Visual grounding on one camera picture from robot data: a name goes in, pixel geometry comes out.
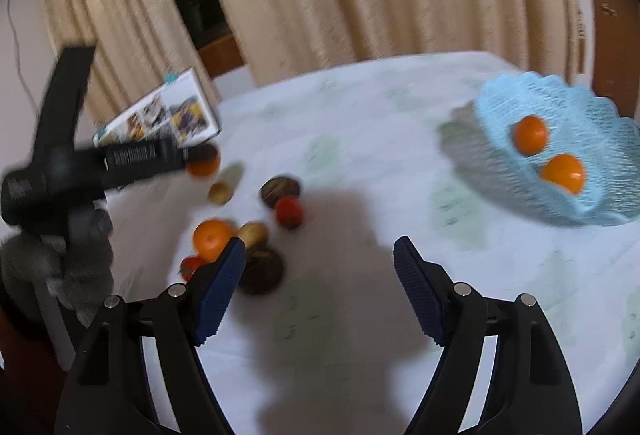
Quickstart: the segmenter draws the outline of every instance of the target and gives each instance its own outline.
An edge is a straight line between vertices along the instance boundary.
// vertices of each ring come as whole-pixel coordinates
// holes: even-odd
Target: light blue plastic basket
[[[506,154],[514,183],[526,184],[550,215],[596,225],[625,224],[640,215],[640,134],[609,98],[569,87],[559,76],[528,72],[485,83],[474,112],[488,140]],[[530,114],[545,120],[550,137],[544,151],[525,157],[511,141],[511,127]],[[546,161],[562,153],[585,166],[579,195],[538,177]]]

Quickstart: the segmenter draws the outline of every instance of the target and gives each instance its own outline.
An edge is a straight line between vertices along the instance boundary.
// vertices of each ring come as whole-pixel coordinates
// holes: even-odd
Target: blue gripper pad
[[[191,281],[196,280],[198,276],[194,282],[196,286],[198,282],[208,282],[208,285],[200,291],[197,288],[193,289],[193,296],[198,302],[194,304],[196,323],[192,335],[197,345],[203,344],[209,336],[218,332],[231,296],[244,272],[245,264],[244,243],[239,238],[232,238],[216,262],[204,265],[193,275]]]
[[[396,240],[394,267],[422,332],[443,347],[447,340],[444,318],[448,307],[448,288],[444,287],[453,285],[452,281],[441,266],[423,261],[408,237]]]

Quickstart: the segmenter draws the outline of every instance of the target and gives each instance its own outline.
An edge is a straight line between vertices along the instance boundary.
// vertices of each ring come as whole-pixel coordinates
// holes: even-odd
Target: wall
[[[22,74],[40,105],[55,63],[47,34],[43,0],[11,0],[11,15],[20,44]],[[28,161],[35,131],[35,116],[20,84],[15,59],[14,35],[7,0],[0,0],[0,171]],[[77,141],[86,141],[94,131],[92,120],[82,115]],[[9,227],[0,221],[0,238]]]

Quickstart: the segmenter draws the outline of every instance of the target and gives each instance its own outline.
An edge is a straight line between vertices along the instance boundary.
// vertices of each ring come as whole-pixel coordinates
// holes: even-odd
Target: blue rubber fingertip
[[[246,264],[244,243],[241,240],[235,241],[222,256],[224,256],[223,259],[215,262],[218,265],[218,272],[211,279],[197,307],[198,315],[193,329],[193,338],[199,345],[218,332],[220,322],[244,271]]]
[[[426,336],[431,336],[440,346],[446,342],[444,305],[430,284],[423,264],[428,262],[418,255],[407,237],[396,240],[394,245],[394,267],[398,279],[409,298],[415,317]]]

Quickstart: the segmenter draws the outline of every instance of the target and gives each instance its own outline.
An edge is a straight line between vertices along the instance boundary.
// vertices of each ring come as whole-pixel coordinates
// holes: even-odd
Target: tablecloth
[[[218,334],[198,349],[236,433],[404,432],[441,350],[422,335],[394,273],[402,235],[484,296],[536,296],[571,371],[584,431],[608,408],[640,354],[640,224],[557,227],[463,182],[441,148],[443,125],[502,72],[515,68],[470,52],[275,84],[218,107],[222,169],[242,167],[228,204],[207,203],[212,181],[185,174],[110,196],[114,278],[127,301],[180,281],[199,222],[269,225],[287,263],[283,285],[265,297],[236,293]],[[295,232],[277,227],[258,197],[281,173],[303,185],[306,221]],[[487,338],[463,428],[479,419],[494,351]],[[175,428],[149,340],[145,352],[159,416]]]

